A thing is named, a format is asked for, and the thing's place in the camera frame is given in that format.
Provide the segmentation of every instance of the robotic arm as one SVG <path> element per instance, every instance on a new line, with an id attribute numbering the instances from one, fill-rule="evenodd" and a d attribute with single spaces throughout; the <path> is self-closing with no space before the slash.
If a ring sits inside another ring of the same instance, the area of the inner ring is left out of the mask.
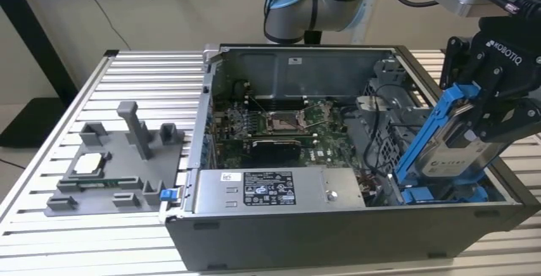
<path id="1" fill-rule="evenodd" d="M 274 43 L 295 44 L 306 31 L 355 26 L 362 9 L 362 0 L 267 0 L 264 36 Z"/>
<path id="2" fill-rule="evenodd" d="M 486 201 L 485 167 L 516 140 L 541 132 L 541 101 L 530 97 L 541 86 L 541 2 L 437 1 L 458 15 L 496 17 L 481 18 L 470 41 L 447 42 L 445 92 L 395 171 L 409 204 L 421 201 L 415 194 L 423 202 Z"/>

